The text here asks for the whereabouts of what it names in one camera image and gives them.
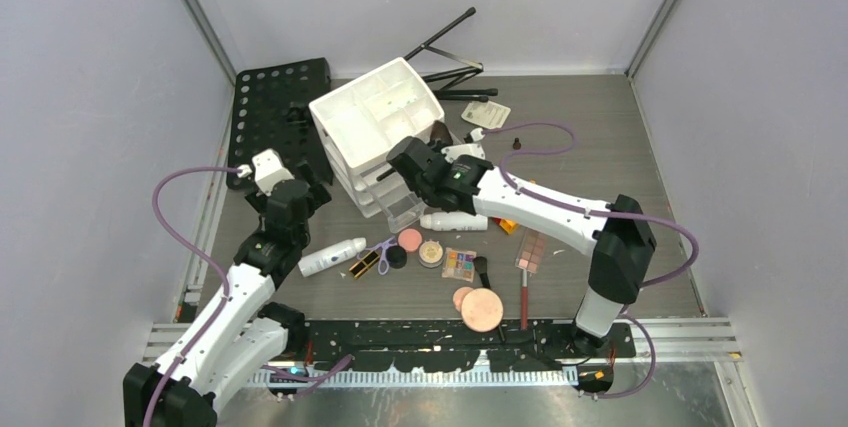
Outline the black makeup brush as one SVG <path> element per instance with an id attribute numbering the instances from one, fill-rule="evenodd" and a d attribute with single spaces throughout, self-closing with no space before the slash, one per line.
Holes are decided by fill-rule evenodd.
<path id="1" fill-rule="evenodd" d="M 451 147 L 454 144 L 454 137 L 451 134 L 449 128 L 446 126 L 446 124 L 441 121 L 435 121 L 430 131 L 430 137 L 429 141 L 427 142 L 427 146 L 431 150 L 437 153 L 441 153 L 444 148 Z M 389 167 L 387 170 L 381 172 L 376 177 L 376 181 L 382 182 L 384 179 L 391 176 L 395 172 L 396 170 L 394 167 Z"/>
<path id="2" fill-rule="evenodd" d="M 486 289 L 491 290 L 491 282 L 488 276 L 488 259 L 483 256 L 477 256 L 473 259 L 474 269 L 480 278 L 480 282 L 482 286 Z"/>

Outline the white plastic drawer organizer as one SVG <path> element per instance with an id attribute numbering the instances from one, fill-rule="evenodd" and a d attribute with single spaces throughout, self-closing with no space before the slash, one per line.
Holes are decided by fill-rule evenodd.
<path id="1" fill-rule="evenodd" d="M 422 77 L 396 58 L 309 103 L 335 178 L 363 217 L 384 214 L 397 233 L 415 223 L 425 204 L 392 173 L 390 150 L 413 136 L 428 141 L 444 110 Z"/>

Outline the red handled makeup brush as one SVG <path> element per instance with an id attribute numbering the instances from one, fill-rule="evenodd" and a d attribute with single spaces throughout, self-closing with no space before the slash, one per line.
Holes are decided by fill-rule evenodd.
<path id="1" fill-rule="evenodd" d="M 529 317 L 528 280 L 529 280 L 528 272 L 526 270 L 522 270 L 521 271 L 521 301 L 520 301 L 520 329 L 522 331 L 525 331 L 525 330 L 528 329 L 528 317 Z"/>

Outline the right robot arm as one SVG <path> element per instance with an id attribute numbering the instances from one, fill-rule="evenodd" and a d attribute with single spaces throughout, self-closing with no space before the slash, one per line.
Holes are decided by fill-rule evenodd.
<path id="1" fill-rule="evenodd" d="M 469 154 L 449 159 L 416 137 L 401 140 L 386 160 L 429 207 L 512 220 L 588 257 L 588 287 L 572 321 L 571 344 L 589 358 L 610 345 L 611 327 L 638 298 L 656 250 L 638 201 L 570 196 Z"/>

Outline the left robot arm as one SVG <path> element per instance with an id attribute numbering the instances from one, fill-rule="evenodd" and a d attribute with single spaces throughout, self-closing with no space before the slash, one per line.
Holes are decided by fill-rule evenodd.
<path id="1" fill-rule="evenodd" d="M 286 176 L 247 199 L 259 224 L 223 272 L 217 300 L 152 364 L 136 363 L 125 374 L 126 425 L 214 426 L 268 360 L 305 352 L 303 314 L 270 298 L 301 260 L 308 220 L 331 195 L 318 180 Z"/>

